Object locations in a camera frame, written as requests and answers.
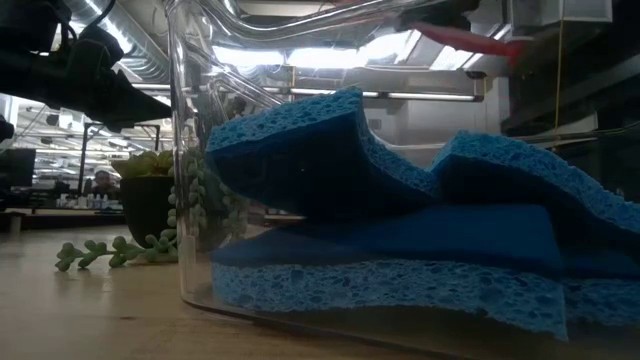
silver ductwork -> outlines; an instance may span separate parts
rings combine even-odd
[[[106,8],[109,0],[65,0],[73,12],[72,21],[88,25]],[[120,64],[144,82],[169,83],[169,59],[149,35],[118,3],[100,23],[123,46],[125,57]]]

blue sponge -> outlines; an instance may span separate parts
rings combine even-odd
[[[462,131],[434,159],[432,171],[453,202],[545,206],[562,247],[640,249],[640,206],[550,151]]]
[[[429,172],[376,142],[355,89],[217,127],[206,160],[233,191],[313,218],[406,213],[439,195]]]
[[[567,320],[608,326],[640,322],[640,266],[613,251],[563,251]]]
[[[214,251],[212,261],[215,296],[247,309],[429,306],[566,338],[564,266],[548,216],[534,205],[305,222]]]

glass tank wall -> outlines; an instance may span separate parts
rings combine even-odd
[[[167,4],[183,299],[465,358],[634,358],[640,4],[287,4]]]

plant pot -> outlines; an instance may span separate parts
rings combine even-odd
[[[147,235],[160,237],[168,229],[167,213],[173,208],[167,198],[171,194],[173,177],[149,176],[122,179],[120,193],[124,216],[133,239],[142,247],[150,248]]]

glass container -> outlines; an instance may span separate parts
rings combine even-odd
[[[600,235],[585,229],[601,221],[588,220],[602,210],[594,203],[624,208],[622,222],[633,222],[640,214],[635,204],[622,200],[640,197],[632,105],[640,67],[633,65],[638,61],[634,47],[622,40],[637,25],[620,16],[633,13],[636,5],[604,0],[585,1],[584,6],[563,0],[533,3],[539,6],[487,0],[287,6],[168,1],[182,298],[200,309],[294,331],[463,358],[633,358],[640,350],[635,320],[640,318],[640,283],[635,282],[640,268],[636,271],[637,245],[629,230],[634,227],[625,223],[619,227],[626,232],[608,232],[612,227],[607,226],[619,218],[607,218],[607,226],[593,230]],[[353,88],[361,93],[349,90]],[[355,102],[345,106],[357,103],[363,109],[366,120],[344,118],[358,124],[357,136],[342,132],[332,138],[318,130],[317,136],[306,135],[315,153],[298,144],[290,152],[299,154],[292,155],[274,144],[295,139],[269,141],[282,125],[276,124],[275,132],[262,138],[216,143],[227,141],[221,131],[233,136],[230,124],[252,118],[260,132],[269,126],[264,120],[269,117],[258,114],[287,109],[282,106],[289,102],[312,103],[308,99],[330,97],[341,89],[347,89],[340,92],[346,95],[335,101],[346,104],[344,99],[352,97]],[[325,116],[318,115],[319,106],[282,110],[284,120],[281,116],[279,121],[287,122],[289,116],[305,122],[300,115],[305,111],[309,118]],[[504,145],[501,141],[517,139],[515,148],[504,145],[513,154],[504,161],[531,164],[525,158],[538,156],[543,169],[523,165],[503,174],[510,180],[500,183],[492,181],[504,169],[500,166],[506,166],[498,160],[498,168],[454,168],[453,175],[442,175],[447,180],[440,185],[449,190],[430,188],[435,200],[416,206],[409,199],[411,205],[398,205],[398,211],[390,200],[397,194],[384,193],[389,184],[371,180],[373,170],[363,175],[358,163],[345,171],[357,156],[357,161],[375,163],[371,156],[363,160],[362,149],[354,150],[361,141],[366,154],[375,150],[404,169],[431,174],[448,151],[455,151],[455,144],[445,144],[460,130],[501,136],[491,143],[493,148],[485,143],[489,150],[479,155],[485,160]],[[338,150],[348,153],[346,160]],[[235,155],[224,155],[223,163],[224,156],[216,151]],[[242,160],[234,167],[236,155]],[[297,163],[286,163],[289,157]],[[274,175],[265,170],[272,166],[267,163],[286,166],[277,167]],[[335,178],[345,185],[334,188],[329,181],[323,187],[301,177],[318,163],[325,170],[335,164]],[[354,178],[365,179],[361,186],[345,180],[351,171]],[[544,184],[537,182],[544,177],[540,171],[547,176]],[[272,189],[262,183],[252,185],[256,191],[239,193],[247,189],[240,184],[244,177],[266,182],[270,176],[309,180],[313,186],[292,185],[295,196],[324,194],[325,199],[317,200],[324,212],[317,212],[313,203],[305,205],[311,209],[306,214],[291,211],[297,198],[286,199],[286,187],[275,195],[278,201],[272,201]],[[433,181],[442,180],[435,176]],[[487,190],[439,193],[464,181],[466,188],[482,183]],[[554,201],[571,191],[571,199],[582,202],[561,204],[564,214],[578,214],[565,217]],[[597,195],[585,195],[592,191]],[[341,199],[356,192],[360,207],[352,204],[358,207],[353,212],[342,208]],[[387,201],[382,206],[381,197]],[[327,209],[330,201],[336,202],[335,212]],[[457,214],[465,206],[457,217],[445,214]],[[591,215],[582,213],[584,208]],[[424,215],[425,209],[432,212]],[[430,228],[407,220],[418,213],[431,216],[425,220]],[[478,226],[479,235],[460,230],[468,226]],[[369,240],[354,241],[354,233]],[[416,241],[416,233],[424,239]],[[452,240],[441,248],[421,245],[448,236]],[[474,236],[485,245],[469,247]],[[536,236],[541,240],[531,240]],[[512,246],[505,242],[528,245],[507,255],[504,249],[487,250],[498,243]],[[476,261],[478,254],[486,256]],[[485,262],[492,257],[496,262]],[[624,266],[609,266],[614,263]],[[489,270],[483,272],[482,266]],[[604,310],[596,315],[598,309]]]

